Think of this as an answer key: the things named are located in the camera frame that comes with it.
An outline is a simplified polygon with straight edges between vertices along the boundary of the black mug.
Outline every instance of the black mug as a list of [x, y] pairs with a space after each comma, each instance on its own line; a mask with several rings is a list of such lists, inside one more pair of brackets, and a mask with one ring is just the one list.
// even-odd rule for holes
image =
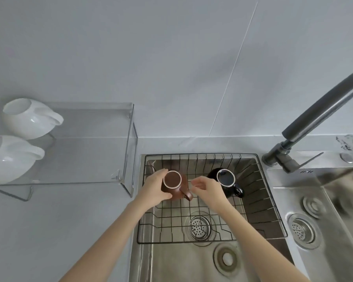
[[226, 198], [236, 195], [242, 198], [245, 193], [243, 189], [235, 182], [235, 175], [228, 169], [216, 168], [209, 172], [208, 178], [214, 179], [221, 184]]

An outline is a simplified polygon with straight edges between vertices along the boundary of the wire sink basket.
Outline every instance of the wire sink basket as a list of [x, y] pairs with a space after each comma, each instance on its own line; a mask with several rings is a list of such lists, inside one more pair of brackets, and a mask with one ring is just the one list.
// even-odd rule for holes
[[[162, 168], [186, 174], [188, 185], [214, 168], [225, 168], [236, 176], [245, 191], [241, 199], [230, 197], [230, 203], [266, 239], [287, 236], [285, 226], [274, 204], [256, 154], [199, 153], [146, 155], [143, 162], [143, 184], [146, 178]], [[149, 209], [138, 223], [137, 243], [185, 243], [208, 245], [213, 241], [233, 241], [226, 222], [197, 196], [163, 201]]]

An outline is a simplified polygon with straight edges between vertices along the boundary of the sink basin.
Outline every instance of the sink basin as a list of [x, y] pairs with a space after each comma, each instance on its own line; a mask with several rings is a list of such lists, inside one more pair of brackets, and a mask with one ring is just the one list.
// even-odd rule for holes
[[[161, 168], [179, 170], [190, 181], [217, 167], [231, 170], [245, 189], [243, 199], [229, 198], [232, 205], [293, 262], [257, 155], [142, 155], [139, 187]], [[260, 281], [226, 223], [198, 197], [164, 201], [146, 212], [134, 232], [129, 273], [130, 282]]]
[[[319, 152], [299, 152], [297, 162]], [[353, 159], [325, 152], [286, 174], [266, 167], [265, 177], [310, 279], [353, 282]]]

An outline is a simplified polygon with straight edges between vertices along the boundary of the faucet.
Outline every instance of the faucet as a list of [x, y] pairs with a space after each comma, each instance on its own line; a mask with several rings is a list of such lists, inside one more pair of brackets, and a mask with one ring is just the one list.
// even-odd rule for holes
[[300, 165], [289, 156], [289, 152], [294, 144], [299, 142], [352, 98], [353, 73], [323, 95], [284, 129], [282, 135], [286, 140], [276, 144], [268, 153], [262, 156], [264, 164], [268, 166], [279, 164], [286, 173], [292, 173], [318, 156], [321, 156], [323, 152]]

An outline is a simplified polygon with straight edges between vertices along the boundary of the mug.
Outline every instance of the mug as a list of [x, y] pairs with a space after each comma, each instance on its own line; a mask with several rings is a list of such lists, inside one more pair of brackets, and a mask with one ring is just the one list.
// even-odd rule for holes
[[171, 200], [186, 198], [191, 201], [193, 198], [193, 194], [188, 190], [187, 176], [175, 170], [170, 170], [162, 179], [161, 190], [172, 194]]
[[0, 135], [0, 185], [21, 177], [43, 157], [40, 147], [16, 136]]
[[45, 104], [32, 99], [15, 99], [3, 108], [3, 121], [15, 135], [34, 139], [63, 123], [63, 117]]
[[210, 171], [207, 176], [221, 184], [226, 198], [236, 195], [239, 198], [244, 196], [243, 189], [235, 182], [235, 175], [229, 169], [216, 168]]

